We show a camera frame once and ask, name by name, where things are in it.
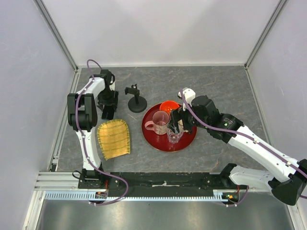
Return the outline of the black smartphone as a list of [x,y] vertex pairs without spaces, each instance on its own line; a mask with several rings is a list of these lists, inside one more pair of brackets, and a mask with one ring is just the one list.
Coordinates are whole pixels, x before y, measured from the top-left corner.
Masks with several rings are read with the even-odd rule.
[[113,106],[104,105],[102,110],[102,120],[112,120],[114,118],[115,109]]

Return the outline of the black phone stand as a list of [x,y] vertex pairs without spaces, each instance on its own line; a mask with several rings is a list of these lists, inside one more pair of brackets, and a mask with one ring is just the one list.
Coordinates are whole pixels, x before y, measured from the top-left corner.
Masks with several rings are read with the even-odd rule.
[[140,96],[140,90],[137,87],[137,84],[132,85],[131,87],[125,88],[125,94],[132,94],[132,97],[128,102],[128,108],[133,113],[141,113],[147,107],[147,101],[144,97]]

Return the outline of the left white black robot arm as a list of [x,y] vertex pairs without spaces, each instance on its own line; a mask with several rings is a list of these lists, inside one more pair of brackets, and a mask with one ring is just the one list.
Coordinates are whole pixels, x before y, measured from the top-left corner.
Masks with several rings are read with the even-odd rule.
[[97,109],[102,111],[103,120],[111,120],[117,107],[115,75],[107,69],[92,75],[81,90],[67,96],[68,123],[76,132],[83,156],[79,189],[103,189],[106,186],[107,178],[100,173],[103,167],[95,139]]

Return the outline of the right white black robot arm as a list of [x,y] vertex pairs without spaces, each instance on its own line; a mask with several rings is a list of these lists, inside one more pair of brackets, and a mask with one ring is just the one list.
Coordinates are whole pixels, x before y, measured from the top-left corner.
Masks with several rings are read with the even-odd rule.
[[179,122],[188,133],[194,127],[205,129],[213,138],[229,144],[253,158],[265,170],[254,170],[230,163],[222,171],[224,188],[245,185],[271,192],[279,201],[294,206],[307,185],[307,160],[292,158],[255,135],[231,114],[220,113],[206,95],[196,96],[185,88],[177,94],[183,105],[170,113],[168,127],[179,132]]

